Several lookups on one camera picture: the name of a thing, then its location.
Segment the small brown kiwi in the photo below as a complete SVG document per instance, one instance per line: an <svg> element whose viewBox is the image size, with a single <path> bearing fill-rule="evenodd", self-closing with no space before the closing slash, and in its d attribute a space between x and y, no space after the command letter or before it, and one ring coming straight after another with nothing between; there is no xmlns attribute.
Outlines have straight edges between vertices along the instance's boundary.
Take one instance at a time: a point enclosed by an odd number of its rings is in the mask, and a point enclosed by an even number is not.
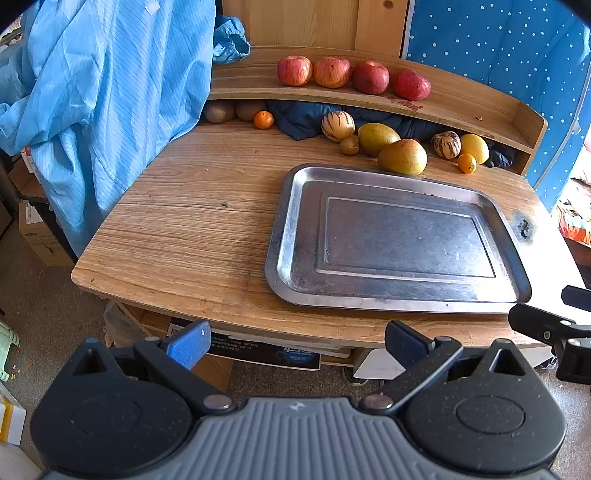
<svg viewBox="0 0 591 480"><path fill-rule="evenodd" d="M348 138L342 140L339 143L339 149L341 150L342 154L353 156L360 152L360 141L358 136L352 135Z"/></svg>

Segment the small orange tangerine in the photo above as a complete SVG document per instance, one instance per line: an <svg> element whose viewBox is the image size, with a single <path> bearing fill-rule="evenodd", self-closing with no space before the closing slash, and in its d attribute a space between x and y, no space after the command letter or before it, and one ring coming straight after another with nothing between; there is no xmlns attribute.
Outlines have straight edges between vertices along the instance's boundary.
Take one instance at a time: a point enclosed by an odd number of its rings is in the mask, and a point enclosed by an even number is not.
<svg viewBox="0 0 591 480"><path fill-rule="evenodd" d="M260 130L270 129L274 124L273 114L266 110L257 112L252 121L256 128Z"/></svg>

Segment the silver metal tray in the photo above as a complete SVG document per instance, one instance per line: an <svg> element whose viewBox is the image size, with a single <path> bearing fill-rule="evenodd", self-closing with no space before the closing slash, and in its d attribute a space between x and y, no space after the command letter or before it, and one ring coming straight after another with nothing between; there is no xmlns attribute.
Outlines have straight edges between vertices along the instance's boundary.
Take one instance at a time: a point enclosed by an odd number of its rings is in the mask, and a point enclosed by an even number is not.
<svg viewBox="0 0 591 480"><path fill-rule="evenodd" d="M281 299L310 307L505 314L532 295L487 195L328 165L287 173L264 274Z"/></svg>

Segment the small orange kumquat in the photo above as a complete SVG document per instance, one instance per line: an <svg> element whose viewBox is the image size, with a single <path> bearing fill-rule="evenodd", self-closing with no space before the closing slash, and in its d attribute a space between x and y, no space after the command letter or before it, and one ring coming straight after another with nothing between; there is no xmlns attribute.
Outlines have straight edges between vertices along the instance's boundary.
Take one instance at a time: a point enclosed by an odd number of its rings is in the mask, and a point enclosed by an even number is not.
<svg viewBox="0 0 591 480"><path fill-rule="evenodd" d="M468 153L462 153L457 159L457 166L464 174L473 174L478 168L476 158Z"/></svg>

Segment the yellow lemon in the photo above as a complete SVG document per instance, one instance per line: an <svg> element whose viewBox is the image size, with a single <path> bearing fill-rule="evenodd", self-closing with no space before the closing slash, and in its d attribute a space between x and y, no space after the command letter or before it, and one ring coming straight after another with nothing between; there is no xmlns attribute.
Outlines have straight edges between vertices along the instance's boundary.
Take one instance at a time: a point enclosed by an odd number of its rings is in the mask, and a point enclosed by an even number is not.
<svg viewBox="0 0 591 480"><path fill-rule="evenodd" d="M489 146L479 135L467 133L460 137L461 153L472 155L479 165L484 164L490 158Z"/></svg>

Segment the cardboard box on floor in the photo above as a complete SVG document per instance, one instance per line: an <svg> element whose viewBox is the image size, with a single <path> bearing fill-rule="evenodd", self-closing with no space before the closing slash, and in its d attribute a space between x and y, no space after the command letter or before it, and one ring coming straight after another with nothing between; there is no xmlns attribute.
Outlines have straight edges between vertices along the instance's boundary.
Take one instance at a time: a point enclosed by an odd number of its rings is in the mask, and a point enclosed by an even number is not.
<svg viewBox="0 0 591 480"><path fill-rule="evenodd" d="M72 267L74 265L66 250L28 201L19 203L19 231L46 266Z"/></svg>

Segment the dark striped pepino melon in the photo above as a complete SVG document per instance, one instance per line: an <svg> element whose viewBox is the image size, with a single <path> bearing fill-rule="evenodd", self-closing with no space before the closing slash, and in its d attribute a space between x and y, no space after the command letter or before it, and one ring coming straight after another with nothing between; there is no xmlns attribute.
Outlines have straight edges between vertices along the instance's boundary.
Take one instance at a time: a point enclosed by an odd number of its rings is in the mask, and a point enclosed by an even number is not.
<svg viewBox="0 0 591 480"><path fill-rule="evenodd" d="M431 139L431 144L436 154L446 160L457 158L462 149L461 138L454 131L446 131L434 135Z"/></svg>

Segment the yellow-green pear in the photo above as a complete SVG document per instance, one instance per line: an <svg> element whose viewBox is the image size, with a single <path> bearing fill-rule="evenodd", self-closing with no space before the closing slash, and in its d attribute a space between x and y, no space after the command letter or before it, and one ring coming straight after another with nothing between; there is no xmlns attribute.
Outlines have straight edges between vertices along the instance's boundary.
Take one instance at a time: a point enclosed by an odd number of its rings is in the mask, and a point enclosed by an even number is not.
<svg viewBox="0 0 591 480"><path fill-rule="evenodd" d="M401 139L385 147L378 155L381 168L407 176L421 175L427 167L425 148L414 139Z"/></svg>

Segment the wooden raised shelf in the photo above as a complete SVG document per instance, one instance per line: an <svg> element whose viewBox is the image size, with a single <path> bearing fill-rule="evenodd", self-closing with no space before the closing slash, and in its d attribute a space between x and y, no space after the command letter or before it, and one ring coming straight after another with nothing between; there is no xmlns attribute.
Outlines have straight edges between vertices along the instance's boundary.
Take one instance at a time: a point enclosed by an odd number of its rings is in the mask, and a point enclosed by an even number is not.
<svg viewBox="0 0 591 480"><path fill-rule="evenodd" d="M352 84L329 89L310 82L290 87L276 76L281 58L303 55L311 61L322 57L346 58L353 65L374 59L391 73L411 69L431 82L430 96L410 101L391 89L381 95L356 91ZM334 48L301 46L255 46L249 57L228 65L216 64L212 70L211 100L290 100L352 106L415 117L477 134L518 151L510 170L523 175L547 131L547 120L526 103L467 77L422 63L389 55Z"/></svg>

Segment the left brown kiwi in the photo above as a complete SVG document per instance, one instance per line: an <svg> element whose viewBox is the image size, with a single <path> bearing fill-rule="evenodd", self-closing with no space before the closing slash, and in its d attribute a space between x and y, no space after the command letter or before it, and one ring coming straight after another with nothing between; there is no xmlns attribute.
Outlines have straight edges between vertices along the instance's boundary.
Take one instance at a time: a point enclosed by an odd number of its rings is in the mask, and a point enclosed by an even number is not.
<svg viewBox="0 0 591 480"><path fill-rule="evenodd" d="M207 101L204 106L204 117L212 124L221 124L235 118L235 103L232 101Z"/></svg>

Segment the dark blue cloth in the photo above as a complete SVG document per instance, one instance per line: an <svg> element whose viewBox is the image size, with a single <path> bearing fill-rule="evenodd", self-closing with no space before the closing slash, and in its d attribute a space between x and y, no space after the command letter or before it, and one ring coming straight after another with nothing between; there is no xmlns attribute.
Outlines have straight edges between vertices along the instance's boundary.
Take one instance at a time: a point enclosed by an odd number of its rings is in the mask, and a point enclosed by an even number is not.
<svg viewBox="0 0 591 480"><path fill-rule="evenodd" d="M355 120L356 127L367 123L382 123L393 128L402 138L415 138L422 143L431 143L434 135L449 130L444 125L430 121L357 107L274 100L267 100L266 107L273 114L280 130L297 141L321 135L322 118L335 111L349 113Z"/></svg>

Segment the rightmost red apple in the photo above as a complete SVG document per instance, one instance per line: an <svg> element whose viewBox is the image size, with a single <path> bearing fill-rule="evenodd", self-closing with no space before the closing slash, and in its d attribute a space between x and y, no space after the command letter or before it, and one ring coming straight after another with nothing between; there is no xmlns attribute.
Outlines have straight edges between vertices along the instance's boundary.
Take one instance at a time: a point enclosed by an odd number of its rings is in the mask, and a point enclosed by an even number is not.
<svg viewBox="0 0 591 480"><path fill-rule="evenodd" d="M431 94L431 82L419 73L400 70L391 77L391 88L394 94L410 101L425 100Z"/></svg>

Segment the light blue garment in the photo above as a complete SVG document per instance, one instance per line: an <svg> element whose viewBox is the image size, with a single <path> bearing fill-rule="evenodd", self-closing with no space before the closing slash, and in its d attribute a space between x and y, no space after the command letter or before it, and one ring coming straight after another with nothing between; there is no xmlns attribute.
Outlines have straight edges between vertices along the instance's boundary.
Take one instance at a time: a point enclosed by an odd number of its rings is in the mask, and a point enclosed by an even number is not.
<svg viewBox="0 0 591 480"><path fill-rule="evenodd" d="M1 54L1 147L29 149L76 254L155 157L198 123L214 64L249 56L212 1L36 1Z"/></svg>

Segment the red-yellow apple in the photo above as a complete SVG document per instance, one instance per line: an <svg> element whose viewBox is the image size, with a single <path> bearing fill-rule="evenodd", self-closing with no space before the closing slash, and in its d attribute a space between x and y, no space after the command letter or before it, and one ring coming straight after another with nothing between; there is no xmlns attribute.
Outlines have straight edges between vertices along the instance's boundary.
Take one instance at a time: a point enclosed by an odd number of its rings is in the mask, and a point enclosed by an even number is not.
<svg viewBox="0 0 591 480"><path fill-rule="evenodd" d="M280 82L291 87L304 86L312 77L311 60L301 55L290 55L280 59L276 65L276 75Z"/></svg>
<svg viewBox="0 0 591 480"><path fill-rule="evenodd" d="M349 83L351 71L348 59L322 57L314 65L315 83L329 89L342 88Z"/></svg>

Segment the leftmost red-yellow apple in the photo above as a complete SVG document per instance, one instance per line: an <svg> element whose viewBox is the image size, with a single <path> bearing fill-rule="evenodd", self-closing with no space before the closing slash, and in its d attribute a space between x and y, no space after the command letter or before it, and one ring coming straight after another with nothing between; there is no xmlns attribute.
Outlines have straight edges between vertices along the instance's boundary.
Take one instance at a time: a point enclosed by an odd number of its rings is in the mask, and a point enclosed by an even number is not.
<svg viewBox="0 0 591 480"><path fill-rule="evenodd" d="M301 55L290 55L280 59L276 65L276 75L280 82L291 87L304 86L312 77L311 60Z"/></svg>

